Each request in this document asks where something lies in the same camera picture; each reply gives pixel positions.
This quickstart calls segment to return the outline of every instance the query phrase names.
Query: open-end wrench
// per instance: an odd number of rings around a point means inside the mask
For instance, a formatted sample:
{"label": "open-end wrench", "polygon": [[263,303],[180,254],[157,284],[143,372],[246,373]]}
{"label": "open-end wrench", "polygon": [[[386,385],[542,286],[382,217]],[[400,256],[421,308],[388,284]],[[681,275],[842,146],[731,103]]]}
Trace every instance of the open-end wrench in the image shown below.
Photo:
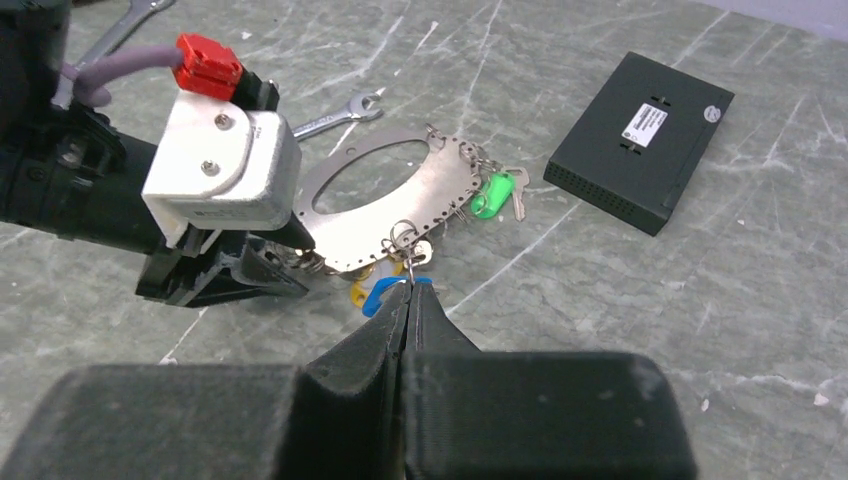
{"label": "open-end wrench", "polygon": [[[130,8],[112,28],[100,37],[74,65],[76,71],[93,65],[101,58],[114,53],[138,27],[151,16],[167,9],[177,0],[130,0]],[[59,87],[53,97],[53,105],[67,109],[73,99],[74,82],[65,76],[59,79]]]}
{"label": "open-end wrench", "polygon": [[357,93],[341,110],[295,128],[292,131],[294,138],[300,141],[346,122],[374,120],[383,114],[381,108],[372,108],[372,104],[379,99],[378,93]]}

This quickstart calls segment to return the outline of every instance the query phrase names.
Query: white sticker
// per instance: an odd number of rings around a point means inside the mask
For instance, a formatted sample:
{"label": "white sticker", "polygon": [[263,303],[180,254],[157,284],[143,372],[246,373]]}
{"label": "white sticker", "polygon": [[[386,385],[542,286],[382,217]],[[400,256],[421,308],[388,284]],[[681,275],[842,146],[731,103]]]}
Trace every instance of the white sticker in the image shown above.
{"label": "white sticker", "polygon": [[633,120],[630,120],[630,124],[624,129],[621,136],[636,145],[647,148],[654,135],[660,130],[660,126],[662,126],[666,117],[668,117],[668,113],[643,103],[642,108],[636,112]]}
{"label": "white sticker", "polygon": [[710,105],[704,109],[704,118],[710,123],[715,123],[721,119],[721,109],[715,105]]}

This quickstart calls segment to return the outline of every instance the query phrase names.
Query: wrench handle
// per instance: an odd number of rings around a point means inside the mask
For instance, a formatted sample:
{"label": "wrench handle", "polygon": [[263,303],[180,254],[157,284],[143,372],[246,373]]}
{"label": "wrench handle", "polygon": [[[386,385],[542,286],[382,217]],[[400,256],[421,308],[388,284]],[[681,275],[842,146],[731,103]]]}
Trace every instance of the wrench handle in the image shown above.
{"label": "wrench handle", "polygon": [[85,52],[75,67],[82,69],[113,53],[154,13],[155,11],[149,5],[145,7],[131,6],[127,13]]}
{"label": "wrench handle", "polygon": [[292,130],[292,133],[294,133],[295,139],[304,140],[352,120],[353,118],[351,118],[351,113],[349,111],[339,110],[338,112],[324,115],[319,119],[301,125]]}

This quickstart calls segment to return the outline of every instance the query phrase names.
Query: barcode label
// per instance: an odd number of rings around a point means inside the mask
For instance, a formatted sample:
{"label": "barcode label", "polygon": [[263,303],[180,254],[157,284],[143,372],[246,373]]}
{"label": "barcode label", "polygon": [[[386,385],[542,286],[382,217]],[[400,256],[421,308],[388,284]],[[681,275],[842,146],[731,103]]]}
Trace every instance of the barcode label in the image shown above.
{"label": "barcode label", "polygon": [[668,117],[668,113],[643,103],[642,108],[636,112],[633,120],[630,120],[630,124],[624,129],[621,136],[636,145],[647,148],[654,135],[660,130],[666,117]]}

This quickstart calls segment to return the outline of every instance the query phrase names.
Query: curved metal plate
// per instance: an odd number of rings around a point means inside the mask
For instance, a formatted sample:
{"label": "curved metal plate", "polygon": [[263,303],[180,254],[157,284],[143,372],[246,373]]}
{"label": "curved metal plate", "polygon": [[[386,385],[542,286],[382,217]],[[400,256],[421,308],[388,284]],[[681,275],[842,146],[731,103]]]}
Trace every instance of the curved metal plate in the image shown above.
{"label": "curved metal plate", "polygon": [[[427,143],[430,153],[403,185],[353,210],[328,215],[315,212],[316,198],[344,167],[381,148],[414,141]],[[398,222],[408,220],[418,229],[398,239],[401,247],[444,222],[480,187],[478,169],[460,156],[460,146],[471,145],[461,138],[398,128],[373,133],[339,149],[306,174],[295,203],[296,214],[315,239],[315,253],[324,257],[328,267],[349,272],[386,256],[383,241]],[[399,226],[395,234],[404,230]]]}

